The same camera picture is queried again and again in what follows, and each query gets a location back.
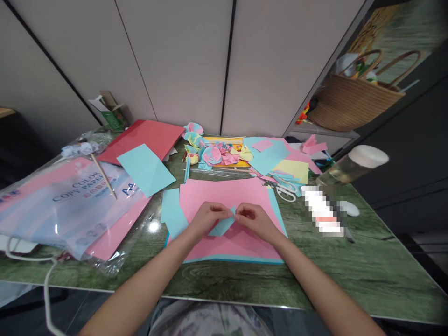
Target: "floor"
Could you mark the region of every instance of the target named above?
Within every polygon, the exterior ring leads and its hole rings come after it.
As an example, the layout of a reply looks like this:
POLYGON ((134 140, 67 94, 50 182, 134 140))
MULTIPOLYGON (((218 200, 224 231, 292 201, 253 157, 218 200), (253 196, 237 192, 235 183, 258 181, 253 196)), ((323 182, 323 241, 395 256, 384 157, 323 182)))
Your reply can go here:
MULTIPOLYGON (((66 335, 79 333, 95 311, 111 294, 72 289, 51 288, 51 312, 53 323, 66 335)), ((0 309, 0 330, 2 335, 51 335, 45 325, 45 313, 42 305, 42 287, 31 290, 17 300, 0 309)), ((261 317, 270 314, 275 335, 319 335, 330 336, 322 320, 315 312, 303 312, 282 308, 256 308, 261 317)), ((151 315, 136 333, 147 335, 151 315)), ((447 329, 418 323, 375 319, 388 336, 398 335, 442 335, 447 329)))

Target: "cabinet door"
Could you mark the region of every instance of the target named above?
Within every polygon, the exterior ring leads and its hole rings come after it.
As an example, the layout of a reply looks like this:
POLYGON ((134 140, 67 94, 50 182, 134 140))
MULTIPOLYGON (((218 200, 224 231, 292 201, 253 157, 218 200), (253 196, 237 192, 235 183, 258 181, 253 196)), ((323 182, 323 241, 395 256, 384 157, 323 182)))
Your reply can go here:
POLYGON ((54 154, 99 127, 3 1, 0 45, 0 106, 19 112, 54 154))
MULTIPOLYGON (((109 90, 130 122, 155 120, 117 6, 110 0, 11 0, 84 100, 109 90)), ((95 108, 97 116, 105 120, 95 108)))
POLYGON ((281 137, 364 0, 238 0, 223 135, 281 137))
POLYGON ((219 134, 231 0, 117 0, 157 119, 219 134))

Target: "table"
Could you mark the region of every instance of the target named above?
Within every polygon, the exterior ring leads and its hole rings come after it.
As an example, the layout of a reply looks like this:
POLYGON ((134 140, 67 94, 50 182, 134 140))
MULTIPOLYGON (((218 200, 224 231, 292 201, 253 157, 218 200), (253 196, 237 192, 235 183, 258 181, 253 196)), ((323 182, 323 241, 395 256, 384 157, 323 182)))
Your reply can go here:
MULTIPOLYGON (((178 188, 184 180, 183 139, 176 144, 179 152, 166 166, 176 178, 168 189, 178 188)), ((190 172, 190 178, 222 181, 227 178, 190 172)), ((347 218, 356 244, 346 238, 325 238, 302 222, 298 203, 277 197, 290 239, 323 271, 336 281, 370 315, 411 321, 443 323, 448 315, 448 298, 392 235, 366 201, 351 186, 341 187, 345 199, 361 211, 347 218)), ((156 194, 137 222, 153 213, 160 215, 161 192, 156 194)), ((156 230, 144 230, 138 237, 115 278, 78 261, 59 264, 50 285, 98 291, 114 291, 145 263, 160 252, 168 230, 165 224, 156 230)), ((32 258, 59 254, 44 246, 32 258)), ((0 257, 0 280, 42 285, 51 263, 23 262, 0 257)), ((286 265, 265 265, 226 261, 201 261, 184 264, 163 294, 192 300, 214 300, 253 305, 312 309, 307 296, 286 265)))

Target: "red paper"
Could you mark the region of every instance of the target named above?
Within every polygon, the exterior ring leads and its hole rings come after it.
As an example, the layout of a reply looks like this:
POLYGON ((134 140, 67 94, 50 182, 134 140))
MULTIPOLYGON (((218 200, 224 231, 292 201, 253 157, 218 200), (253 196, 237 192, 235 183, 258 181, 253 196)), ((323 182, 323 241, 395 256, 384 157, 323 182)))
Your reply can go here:
POLYGON ((117 157, 146 144, 160 159, 169 153, 180 138, 184 127, 152 120, 137 120, 98 156, 98 160, 120 165, 117 157))
MULTIPOLYGON (((257 178, 211 182, 188 179, 180 186, 180 205, 190 223, 204 201, 220 202, 229 209, 242 202, 263 207, 274 225, 282 231, 272 209, 267 188, 257 178)), ((260 239, 253 231, 235 222, 223 236, 206 236, 193 248, 186 260, 204 258, 214 254, 231 254, 248 257, 280 259, 280 255, 269 243, 260 239)))

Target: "white cable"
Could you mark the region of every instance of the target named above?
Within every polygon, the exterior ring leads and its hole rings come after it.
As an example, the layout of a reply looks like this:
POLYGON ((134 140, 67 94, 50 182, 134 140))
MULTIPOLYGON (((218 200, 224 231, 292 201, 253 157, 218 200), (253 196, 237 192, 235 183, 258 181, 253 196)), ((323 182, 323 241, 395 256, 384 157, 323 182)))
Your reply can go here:
POLYGON ((45 276, 45 281, 43 283, 43 301, 45 303, 45 320, 46 320, 46 323, 47 323, 48 330, 51 331, 54 335, 56 335, 56 336, 67 336, 62 331, 60 331, 58 328, 56 328, 53 325, 53 322, 51 321, 49 280, 50 280, 51 271, 53 271, 53 269, 58 264, 57 259, 55 257, 50 257, 50 258, 25 258, 25 257, 15 256, 10 251, 11 240, 12 240, 12 237, 9 237, 8 243, 6 244, 6 250, 5 250, 5 253, 6 253, 6 255, 9 258, 16 259, 16 260, 23 260, 23 261, 50 261, 51 260, 53 262, 53 266, 47 272, 47 275, 45 276))

